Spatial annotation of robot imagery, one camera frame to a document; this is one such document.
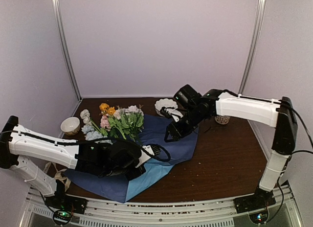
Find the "blue hydrangea flower bunch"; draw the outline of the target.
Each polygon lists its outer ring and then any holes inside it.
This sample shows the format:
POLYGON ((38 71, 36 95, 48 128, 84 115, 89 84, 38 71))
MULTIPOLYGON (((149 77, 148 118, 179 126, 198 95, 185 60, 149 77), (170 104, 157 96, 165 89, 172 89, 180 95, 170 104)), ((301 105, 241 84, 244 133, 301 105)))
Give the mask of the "blue hydrangea flower bunch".
POLYGON ((141 108, 132 105, 127 108, 115 107, 115 109, 116 112, 114 116, 107 115, 111 129, 105 130, 98 125, 102 134, 98 132, 88 132, 86 135, 84 134, 85 139, 94 140, 113 137, 130 139, 141 144, 139 134, 144 129, 144 113, 141 108))

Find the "pink rose stem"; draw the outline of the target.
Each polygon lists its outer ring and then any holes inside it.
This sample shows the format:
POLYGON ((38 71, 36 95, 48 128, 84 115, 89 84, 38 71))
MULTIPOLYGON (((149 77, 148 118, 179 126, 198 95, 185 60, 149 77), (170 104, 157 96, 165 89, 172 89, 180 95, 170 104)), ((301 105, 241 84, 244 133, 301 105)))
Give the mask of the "pink rose stem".
POLYGON ((100 120, 100 127, 105 130, 111 129, 108 117, 106 115, 102 115, 101 120, 100 120))

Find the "blue wrapping paper sheet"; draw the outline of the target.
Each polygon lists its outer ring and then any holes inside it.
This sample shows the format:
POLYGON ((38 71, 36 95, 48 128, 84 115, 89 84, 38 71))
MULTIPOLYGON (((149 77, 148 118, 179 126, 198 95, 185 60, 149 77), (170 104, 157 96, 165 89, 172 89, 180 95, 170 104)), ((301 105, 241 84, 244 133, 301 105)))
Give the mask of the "blue wrapping paper sheet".
POLYGON ((125 203, 166 176, 174 165, 192 158, 198 135, 192 133, 176 142, 165 142, 166 127, 171 123, 164 117, 144 115, 144 130, 139 134, 141 142, 158 144, 170 154, 169 162, 150 159, 144 164, 146 172, 128 181, 124 175, 98 178, 97 176, 67 169, 63 174, 78 187, 104 198, 125 203))

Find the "white flower stem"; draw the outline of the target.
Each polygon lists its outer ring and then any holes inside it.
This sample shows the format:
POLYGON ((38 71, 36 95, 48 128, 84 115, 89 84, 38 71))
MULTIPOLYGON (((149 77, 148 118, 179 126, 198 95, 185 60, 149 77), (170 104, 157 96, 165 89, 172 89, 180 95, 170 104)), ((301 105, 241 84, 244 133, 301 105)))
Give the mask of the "white flower stem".
POLYGON ((86 135, 88 132, 98 132, 102 134, 100 128, 92 120, 89 110, 87 109, 82 110, 80 112, 80 118, 82 119, 84 124, 82 127, 83 134, 86 135))

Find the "orange flower stem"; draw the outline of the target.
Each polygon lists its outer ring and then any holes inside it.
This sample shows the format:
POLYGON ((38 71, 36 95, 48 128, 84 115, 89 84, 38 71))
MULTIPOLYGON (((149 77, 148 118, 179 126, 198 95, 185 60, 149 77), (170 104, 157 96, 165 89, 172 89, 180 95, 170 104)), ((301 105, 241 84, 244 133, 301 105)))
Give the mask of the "orange flower stem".
POLYGON ((114 116, 116 109, 115 107, 110 107, 107 103, 102 103, 99 105, 101 115, 114 116))

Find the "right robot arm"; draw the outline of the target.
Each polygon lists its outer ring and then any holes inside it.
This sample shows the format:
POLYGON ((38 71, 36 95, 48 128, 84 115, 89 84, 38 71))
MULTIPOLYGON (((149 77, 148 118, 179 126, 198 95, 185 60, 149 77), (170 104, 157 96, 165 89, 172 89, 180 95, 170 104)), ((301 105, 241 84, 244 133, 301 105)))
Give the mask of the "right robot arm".
POLYGON ((234 200, 238 212, 266 207, 292 155, 297 153, 297 120, 301 117, 293 108, 291 99, 255 98, 218 89, 211 89, 201 95, 190 85, 183 86, 174 98, 184 107, 185 114, 167 126, 165 142, 178 141, 188 136, 200 122, 214 116, 248 120, 262 148, 265 142, 256 124, 262 123, 275 129, 267 165, 254 194, 234 200))

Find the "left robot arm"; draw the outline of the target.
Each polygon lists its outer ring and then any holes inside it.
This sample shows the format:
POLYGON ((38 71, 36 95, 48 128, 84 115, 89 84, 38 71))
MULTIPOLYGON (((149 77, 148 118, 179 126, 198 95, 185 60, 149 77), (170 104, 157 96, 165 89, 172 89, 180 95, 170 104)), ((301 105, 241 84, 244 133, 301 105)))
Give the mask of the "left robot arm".
POLYGON ((147 155, 149 150, 149 147, 124 139, 110 144, 102 138, 77 141, 46 136, 25 128, 13 115, 0 127, 1 168, 18 173, 45 197, 51 197, 59 209, 69 207, 69 196, 60 191, 58 181, 46 175, 30 161, 30 157, 99 178, 123 175, 132 180, 145 172, 144 163, 150 159, 147 155))

